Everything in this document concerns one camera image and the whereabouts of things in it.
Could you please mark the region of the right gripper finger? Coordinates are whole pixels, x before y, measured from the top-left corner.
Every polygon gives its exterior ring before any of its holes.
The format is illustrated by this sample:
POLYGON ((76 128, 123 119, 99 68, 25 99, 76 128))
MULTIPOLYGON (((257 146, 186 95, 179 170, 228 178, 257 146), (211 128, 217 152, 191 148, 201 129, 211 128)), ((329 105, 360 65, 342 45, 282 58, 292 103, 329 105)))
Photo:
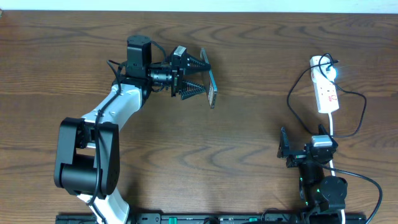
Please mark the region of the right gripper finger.
POLYGON ((318 134, 320 136, 326 135, 326 136, 331 136, 330 133, 326 130, 326 128, 324 127, 324 125, 319 124, 318 125, 318 134))
POLYGON ((277 152, 278 158, 286 158, 290 155, 290 144, 287 137, 287 133, 284 127, 280 129, 280 142, 277 152))

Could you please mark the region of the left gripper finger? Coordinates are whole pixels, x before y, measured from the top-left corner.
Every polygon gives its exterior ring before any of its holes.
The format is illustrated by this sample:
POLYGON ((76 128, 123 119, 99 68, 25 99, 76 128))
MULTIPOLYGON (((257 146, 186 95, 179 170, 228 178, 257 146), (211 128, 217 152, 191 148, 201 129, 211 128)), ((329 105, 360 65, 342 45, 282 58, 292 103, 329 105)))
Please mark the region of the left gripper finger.
POLYGON ((195 95, 199 95, 201 93, 206 92, 205 87, 203 85, 197 84, 190 80, 183 80, 182 86, 180 89, 181 100, 186 100, 195 95))
POLYGON ((192 75, 198 72, 207 72, 211 69, 211 65, 208 62, 197 59, 190 54, 187 54, 186 60, 185 75, 192 75))

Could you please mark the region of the Galaxy S25 Ultra smartphone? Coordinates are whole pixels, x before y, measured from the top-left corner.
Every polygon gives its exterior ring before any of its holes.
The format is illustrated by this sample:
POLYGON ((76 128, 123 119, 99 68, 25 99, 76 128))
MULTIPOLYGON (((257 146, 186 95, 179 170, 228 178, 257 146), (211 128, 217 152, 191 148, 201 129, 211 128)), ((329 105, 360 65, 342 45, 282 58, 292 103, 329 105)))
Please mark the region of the Galaxy S25 Ultra smartphone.
POLYGON ((201 79, 205 86, 206 95, 211 109, 215 108, 216 97, 218 95, 218 88, 214 79, 212 69, 201 73, 201 79))

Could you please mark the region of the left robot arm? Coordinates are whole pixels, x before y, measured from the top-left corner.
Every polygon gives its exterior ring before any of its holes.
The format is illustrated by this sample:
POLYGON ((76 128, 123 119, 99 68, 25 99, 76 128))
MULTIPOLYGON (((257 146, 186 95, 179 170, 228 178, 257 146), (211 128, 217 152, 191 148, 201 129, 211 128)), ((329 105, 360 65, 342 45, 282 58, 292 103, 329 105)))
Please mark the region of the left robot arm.
POLYGON ((163 61, 152 62, 155 41, 148 36, 127 38, 127 59, 108 60, 115 79, 109 95, 81 118, 66 117, 60 124, 53 179, 58 188, 84 201, 90 215, 57 215, 56 223, 138 223, 141 218, 123 199, 117 183, 120 173, 119 133, 151 93, 170 89, 182 100, 215 92, 187 80, 198 72, 212 74, 204 49, 200 58, 177 46, 163 61))

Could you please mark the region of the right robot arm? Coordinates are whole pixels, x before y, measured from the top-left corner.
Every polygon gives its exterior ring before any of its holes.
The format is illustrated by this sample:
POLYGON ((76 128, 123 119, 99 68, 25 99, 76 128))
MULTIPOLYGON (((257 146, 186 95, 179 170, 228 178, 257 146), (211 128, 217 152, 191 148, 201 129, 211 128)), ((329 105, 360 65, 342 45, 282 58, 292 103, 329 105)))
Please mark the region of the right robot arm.
POLYGON ((298 168, 300 197, 306 203, 298 222, 339 223, 343 220, 341 211, 346 207, 347 181, 333 175, 326 176, 323 171, 323 166, 333 159, 337 147, 337 142, 323 125, 319 125, 318 134, 312 136, 302 150, 293 150, 285 128, 281 128, 277 157, 285 158, 288 168, 298 168))

